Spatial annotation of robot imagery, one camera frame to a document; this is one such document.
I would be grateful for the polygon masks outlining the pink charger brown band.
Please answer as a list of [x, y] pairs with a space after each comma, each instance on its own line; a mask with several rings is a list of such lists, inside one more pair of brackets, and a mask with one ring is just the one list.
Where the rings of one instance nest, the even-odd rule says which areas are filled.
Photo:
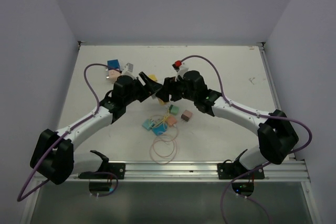
[[185, 110], [182, 114], [181, 114], [181, 119], [185, 122], [188, 122], [193, 116], [193, 113], [189, 110]]

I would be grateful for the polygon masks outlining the light cyan USB charger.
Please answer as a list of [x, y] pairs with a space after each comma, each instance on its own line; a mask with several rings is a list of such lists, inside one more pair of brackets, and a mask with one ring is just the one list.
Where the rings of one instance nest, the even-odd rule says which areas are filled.
[[142, 127], [144, 129], [146, 129], [147, 131], [150, 131], [153, 129], [153, 127], [155, 126], [155, 121], [153, 119], [146, 119], [143, 123], [142, 123]]

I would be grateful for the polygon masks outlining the salmon pink USB charger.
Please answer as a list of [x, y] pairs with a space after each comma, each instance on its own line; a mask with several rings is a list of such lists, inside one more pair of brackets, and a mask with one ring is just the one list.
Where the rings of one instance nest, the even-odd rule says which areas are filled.
[[177, 124], [177, 119], [174, 116], [170, 115], [167, 117], [165, 122], [169, 127], [174, 127]]

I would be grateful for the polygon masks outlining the yellow USB charger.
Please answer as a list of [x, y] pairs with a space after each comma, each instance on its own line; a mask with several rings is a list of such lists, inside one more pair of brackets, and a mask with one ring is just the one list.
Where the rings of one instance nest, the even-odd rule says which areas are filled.
[[160, 98], [158, 98], [157, 100], [158, 100], [158, 102], [159, 102], [160, 105], [168, 105], [169, 104], [169, 102], [164, 102]]

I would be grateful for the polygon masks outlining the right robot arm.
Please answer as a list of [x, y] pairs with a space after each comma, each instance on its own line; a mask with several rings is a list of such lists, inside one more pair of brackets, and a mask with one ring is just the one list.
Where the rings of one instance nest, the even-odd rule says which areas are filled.
[[266, 118], [258, 113], [248, 114], [248, 107], [240, 111], [232, 101], [225, 101], [220, 92], [208, 88], [195, 70], [182, 77], [165, 78], [156, 96], [164, 102], [192, 101], [200, 112], [227, 119], [257, 135], [258, 145], [244, 150], [226, 169], [233, 176], [246, 178], [254, 168], [267, 162], [280, 165], [298, 142], [295, 130], [282, 111], [275, 110]]

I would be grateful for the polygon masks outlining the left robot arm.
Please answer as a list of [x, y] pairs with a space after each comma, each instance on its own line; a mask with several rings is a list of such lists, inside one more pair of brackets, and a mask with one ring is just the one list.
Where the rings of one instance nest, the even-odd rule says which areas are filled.
[[31, 168], [56, 185], [76, 173], [106, 177], [111, 170], [105, 155], [90, 151], [84, 158], [76, 158], [75, 150], [89, 137], [122, 117], [129, 104], [143, 102], [162, 87], [143, 72], [135, 79], [120, 76], [113, 89], [85, 117], [57, 131], [46, 129], [40, 134], [30, 160]]

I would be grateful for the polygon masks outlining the mint green USB charger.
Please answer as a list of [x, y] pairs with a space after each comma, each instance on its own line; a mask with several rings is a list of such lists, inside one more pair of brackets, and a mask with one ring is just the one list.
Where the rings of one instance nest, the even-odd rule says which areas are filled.
[[172, 115], [177, 115], [179, 112], [179, 107], [175, 106], [175, 105], [170, 105], [169, 106], [169, 113]]

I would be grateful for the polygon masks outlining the yellow top plug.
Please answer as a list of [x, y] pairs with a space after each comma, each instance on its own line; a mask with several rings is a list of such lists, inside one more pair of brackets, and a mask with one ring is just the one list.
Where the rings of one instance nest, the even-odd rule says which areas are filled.
[[148, 77], [149, 77], [151, 80], [157, 82], [157, 78], [156, 78], [156, 76], [155, 76], [154, 74], [150, 74], [150, 75], [148, 75]]

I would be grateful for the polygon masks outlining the dark blue cube socket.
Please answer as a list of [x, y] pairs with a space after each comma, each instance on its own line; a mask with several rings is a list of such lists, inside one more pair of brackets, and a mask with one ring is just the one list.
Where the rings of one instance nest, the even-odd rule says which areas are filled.
[[107, 66], [109, 69], [117, 69], [117, 70], [121, 69], [118, 59], [108, 60]]

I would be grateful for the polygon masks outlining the bright blue plug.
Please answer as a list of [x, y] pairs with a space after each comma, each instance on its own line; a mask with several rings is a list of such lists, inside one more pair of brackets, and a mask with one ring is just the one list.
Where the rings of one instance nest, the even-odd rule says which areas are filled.
[[154, 133], [155, 136], [160, 136], [164, 134], [167, 131], [167, 129], [168, 129], [168, 126], [165, 123], [163, 123], [157, 127], [153, 127], [152, 132]]

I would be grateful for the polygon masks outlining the pink cube socket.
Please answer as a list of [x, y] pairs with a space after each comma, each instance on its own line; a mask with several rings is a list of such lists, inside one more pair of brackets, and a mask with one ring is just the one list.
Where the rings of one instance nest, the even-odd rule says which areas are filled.
[[121, 72], [112, 69], [112, 70], [107, 71], [106, 79], [111, 82], [115, 82], [120, 76], [121, 76]]

